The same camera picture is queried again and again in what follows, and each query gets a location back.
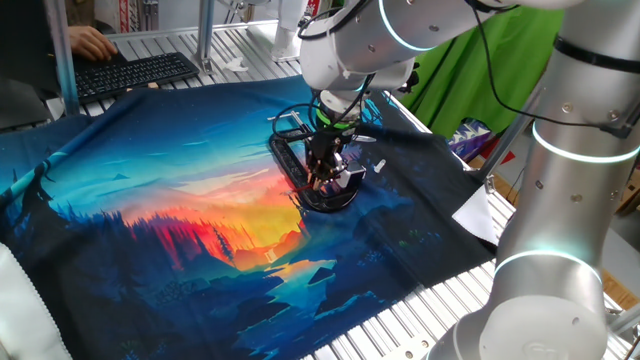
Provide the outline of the person's bare hand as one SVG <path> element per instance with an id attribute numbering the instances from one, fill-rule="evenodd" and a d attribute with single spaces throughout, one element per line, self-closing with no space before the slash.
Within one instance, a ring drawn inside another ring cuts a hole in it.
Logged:
<path id="1" fill-rule="evenodd" d="M 118 53 L 113 43 L 91 26 L 71 26 L 69 39 L 72 54 L 87 60 L 107 61 Z"/>

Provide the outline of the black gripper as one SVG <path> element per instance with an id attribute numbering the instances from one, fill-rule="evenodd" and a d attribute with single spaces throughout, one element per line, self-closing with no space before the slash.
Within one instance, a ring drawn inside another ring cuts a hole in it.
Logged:
<path id="1" fill-rule="evenodd" d="M 319 191 L 346 169 L 340 152 L 351 142 L 354 133 L 354 128 L 322 129 L 306 141 L 306 164 L 310 165 L 308 184 L 313 191 Z"/>

